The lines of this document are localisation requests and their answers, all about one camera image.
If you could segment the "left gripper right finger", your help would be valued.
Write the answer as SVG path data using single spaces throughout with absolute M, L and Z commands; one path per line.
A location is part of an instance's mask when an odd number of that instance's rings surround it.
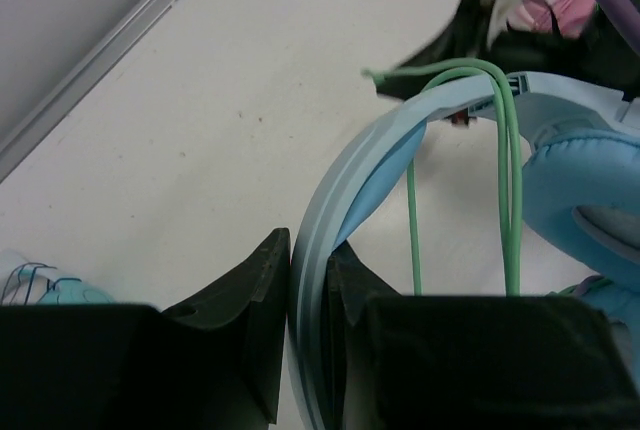
M 631 429 L 600 313 L 566 297 L 404 296 L 348 244 L 327 263 L 331 429 Z

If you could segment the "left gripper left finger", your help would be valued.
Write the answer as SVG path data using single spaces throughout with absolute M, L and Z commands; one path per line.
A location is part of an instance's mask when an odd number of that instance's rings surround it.
M 276 421 L 290 234 L 165 309 L 1 304 L 5 429 L 265 429 Z

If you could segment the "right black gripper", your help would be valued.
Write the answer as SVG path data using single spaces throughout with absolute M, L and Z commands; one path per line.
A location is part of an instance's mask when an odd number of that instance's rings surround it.
M 594 10 L 576 37 L 564 36 L 554 26 L 550 33 L 517 30 L 499 32 L 489 46 L 488 10 L 480 0 L 460 0 L 456 13 L 442 33 L 396 66 L 398 70 L 475 57 L 505 73 L 534 71 L 557 74 L 623 93 L 625 100 L 639 96 L 639 56 L 609 22 Z

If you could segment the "light blue headphones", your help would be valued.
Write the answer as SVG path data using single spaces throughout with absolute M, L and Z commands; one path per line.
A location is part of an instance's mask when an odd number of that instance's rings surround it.
M 577 273 L 639 285 L 639 105 L 539 72 L 464 66 L 380 116 L 331 164 L 293 249 L 291 378 L 304 425 L 328 428 L 320 298 L 359 227 L 372 253 L 412 252 L 414 288 L 547 290 Z

